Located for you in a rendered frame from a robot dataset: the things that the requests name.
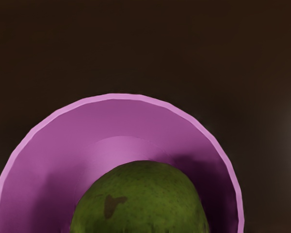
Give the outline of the green round fruit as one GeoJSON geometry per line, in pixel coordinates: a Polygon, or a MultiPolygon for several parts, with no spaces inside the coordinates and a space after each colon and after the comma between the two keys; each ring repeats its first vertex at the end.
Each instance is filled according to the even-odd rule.
{"type": "Polygon", "coordinates": [[[104,174],[79,200],[70,233],[210,233],[192,181],[165,163],[135,161],[104,174]]]}

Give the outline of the purple bowl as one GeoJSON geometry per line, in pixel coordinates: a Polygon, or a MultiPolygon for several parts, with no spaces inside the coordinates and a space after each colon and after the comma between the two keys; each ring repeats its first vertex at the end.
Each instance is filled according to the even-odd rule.
{"type": "Polygon", "coordinates": [[[136,160],[185,173],[211,233],[244,233],[241,189],[217,140],[177,107],[124,93],[81,99],[30,130],[0,176],[0,233],[69,233],[92,183],[136,160]]]}

